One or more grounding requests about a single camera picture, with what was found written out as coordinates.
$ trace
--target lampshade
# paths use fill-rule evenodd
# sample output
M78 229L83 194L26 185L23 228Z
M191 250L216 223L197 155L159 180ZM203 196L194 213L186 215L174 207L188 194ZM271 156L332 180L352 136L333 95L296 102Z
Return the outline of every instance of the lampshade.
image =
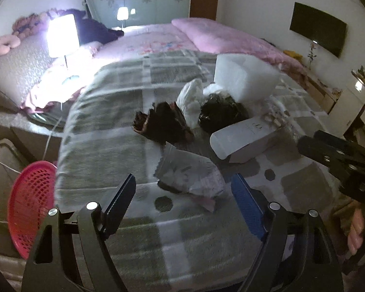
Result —
M128 8L125 6L119 8L116 18L118 19L118 21L128 20Z
M57 17L50 22L47 45L51 58L68 55L80 47L73 14Z

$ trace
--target flat screen tv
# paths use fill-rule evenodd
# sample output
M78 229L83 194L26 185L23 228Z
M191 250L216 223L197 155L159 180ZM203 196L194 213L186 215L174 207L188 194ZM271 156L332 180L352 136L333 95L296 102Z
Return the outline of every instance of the flat screen tv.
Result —
M346 23L318 9L296 2L291 31L316 42L339 57L346 38Z

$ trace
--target pink neck pillow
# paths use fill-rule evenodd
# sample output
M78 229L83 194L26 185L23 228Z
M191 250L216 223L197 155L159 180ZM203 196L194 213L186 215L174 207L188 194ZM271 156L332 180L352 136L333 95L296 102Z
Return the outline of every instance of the pink neck pillow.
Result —
M15 35L0 36L0 56L5 55L11 48L18 47L19 45L20 39Z

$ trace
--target white cardboard box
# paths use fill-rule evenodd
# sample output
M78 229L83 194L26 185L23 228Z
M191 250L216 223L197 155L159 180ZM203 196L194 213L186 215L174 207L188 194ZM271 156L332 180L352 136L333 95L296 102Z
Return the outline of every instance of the white cardboard box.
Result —
M277 143L283 128L257 116L227 126L210 137L210 145L220 159L244 163Z

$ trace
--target black plastic bag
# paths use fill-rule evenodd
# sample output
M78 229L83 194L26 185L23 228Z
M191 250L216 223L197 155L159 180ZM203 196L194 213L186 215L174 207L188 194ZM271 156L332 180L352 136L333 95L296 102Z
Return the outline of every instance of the black plastic bag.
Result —
M242 104L236 103L230 96L224 98L211 94L201 107L199 125L208 134L248 119Z

